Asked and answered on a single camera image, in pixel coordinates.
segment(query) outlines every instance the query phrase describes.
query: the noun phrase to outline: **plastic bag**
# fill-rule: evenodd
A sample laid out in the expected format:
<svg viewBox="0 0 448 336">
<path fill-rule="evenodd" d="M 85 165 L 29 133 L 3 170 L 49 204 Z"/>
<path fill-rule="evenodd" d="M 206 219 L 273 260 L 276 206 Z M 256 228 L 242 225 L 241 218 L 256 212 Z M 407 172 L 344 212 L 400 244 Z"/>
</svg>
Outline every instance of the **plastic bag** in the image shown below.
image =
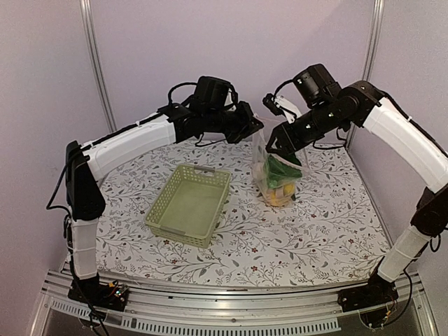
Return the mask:
<svg viewBox="0 0 448 336">
<path fill-rule="evenodd" d="M 288 157 L 266 151 L 261 129 L 252 136 L 252 176 L 266 203 L 282 207 L 295 199 L 295 182 L 309 174 L 307 154 L 299 150 Z"/>
</svg>

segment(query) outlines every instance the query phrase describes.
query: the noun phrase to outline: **leaf pattern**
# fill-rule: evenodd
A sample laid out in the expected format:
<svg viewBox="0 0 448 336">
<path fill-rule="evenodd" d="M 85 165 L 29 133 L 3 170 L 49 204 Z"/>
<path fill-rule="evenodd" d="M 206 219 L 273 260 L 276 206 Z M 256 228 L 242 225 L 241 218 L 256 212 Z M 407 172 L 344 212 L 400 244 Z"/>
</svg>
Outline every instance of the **leaf pattern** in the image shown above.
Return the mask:
<svg viewBox="0 0 448 336">
<path fill-rule="evenodd" d="M 368 278 L 388 251 L 377 215 L 344 149 L 307 149 L 312 174 L 297 200 L 272 208 L 251 177 L 251 143 L 167 146 L 112 171 L 101 190 L 98 268 L 215 286 L 315 286 Z M 144 216 L 177 165 L 232 172 L 210 247 L 155 237 Z"/>
</svg>

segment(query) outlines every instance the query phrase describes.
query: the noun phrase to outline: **lavender wall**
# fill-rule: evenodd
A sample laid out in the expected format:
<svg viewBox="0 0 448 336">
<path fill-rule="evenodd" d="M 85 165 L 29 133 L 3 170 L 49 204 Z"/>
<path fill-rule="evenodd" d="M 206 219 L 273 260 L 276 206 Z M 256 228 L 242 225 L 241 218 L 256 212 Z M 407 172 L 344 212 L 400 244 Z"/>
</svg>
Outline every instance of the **lavender wall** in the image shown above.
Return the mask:
<svg viewBox="0 0 448 336">
<path fill-rule="evenodd" d="M 448 148 L 448 2 L 386 1 L 372 82 Z M 393 238 L 407 226 L 424 184 L 387 145 L 358 131 L 353 156 Z M 429 250 L 418 269 L 441 335 L 448 335 L 448 243 Z"/>
<path fill-rule="evenodd" d="M 270 118 L 264 95 L 311 64 L 324 63 L 342 85 L 358 80 L 372 10 L 373 1 L 355 0 L 92 3 L 119 127 L 165 105 L 170 87 L 201 75 L 231 81 L 240 99 Z M 306 111 L 292 86 L 284 92 Z"/>
<path fill-rule="evenodd" d="M 44 210 L 64 147 L 107 133 L 78 1 L 0 1 L 0 78 L 0 334 L 15 336 L 65 255 L 64 214 Z"/>
</svg>

